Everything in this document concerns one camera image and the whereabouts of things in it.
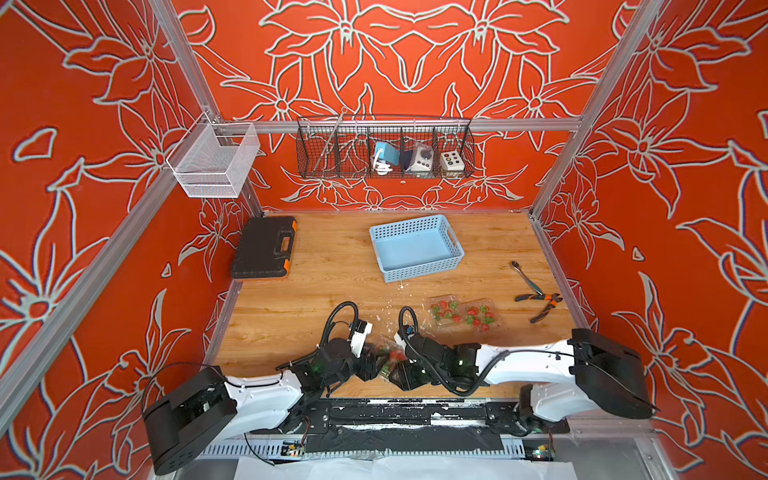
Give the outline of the clear clamshell container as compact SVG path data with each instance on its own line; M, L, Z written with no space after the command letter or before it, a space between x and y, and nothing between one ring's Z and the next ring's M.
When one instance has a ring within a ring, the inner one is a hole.
M377 336L373 341L373 346L378 376L384 380L389 380L396 365L407 359L404 350L405 343L398 335L392 337Z
M429 297L425 308L431 321L440 328L455 327L465 321L461 302L457 295Z
M489 298L463 303L461 314L464 322L480 334L489 333L501 323L501 314Z

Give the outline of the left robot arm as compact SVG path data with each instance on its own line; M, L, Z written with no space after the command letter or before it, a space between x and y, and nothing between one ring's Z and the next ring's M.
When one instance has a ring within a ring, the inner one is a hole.
M334 338L274 375L227 376L206 365L142 413L154 473L182 468L214 441L291 429L322 394L352 377L376 378L387 360L370 343L352 346Z

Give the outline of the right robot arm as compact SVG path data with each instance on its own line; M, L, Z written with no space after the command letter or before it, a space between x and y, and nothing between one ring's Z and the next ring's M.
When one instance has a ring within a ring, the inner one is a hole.
M470 397L482 387L521 383L511 414L519 434L594 410L628 419L649 419L658 410L638 353L589 329L575 329L566 340L517 347L449 347L412 328L396 337L405 357L389 380L403 391L431 384Z

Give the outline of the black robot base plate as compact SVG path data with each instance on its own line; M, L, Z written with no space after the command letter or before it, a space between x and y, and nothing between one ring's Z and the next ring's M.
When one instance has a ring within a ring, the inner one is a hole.
M286 426L258 429L281 435L305 458L331 455L445 454L524 459L527 440L568 434L565 420L521 429L515 400L326 399Z

